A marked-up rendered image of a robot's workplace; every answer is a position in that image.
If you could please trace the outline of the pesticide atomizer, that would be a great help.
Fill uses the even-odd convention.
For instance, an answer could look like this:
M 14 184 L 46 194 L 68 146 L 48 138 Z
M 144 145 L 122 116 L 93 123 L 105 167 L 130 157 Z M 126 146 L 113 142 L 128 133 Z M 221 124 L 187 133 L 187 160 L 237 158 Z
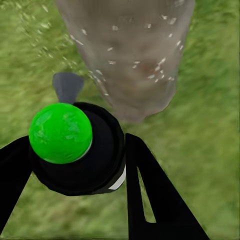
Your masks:
M 112 193 L 126 178 L 125 136 L 103 107 L 77 102 L 85 81 L 72 72 L 53 75 L 57 104 L 41 109 L 29 129 L 31 169 L 65 196 Z

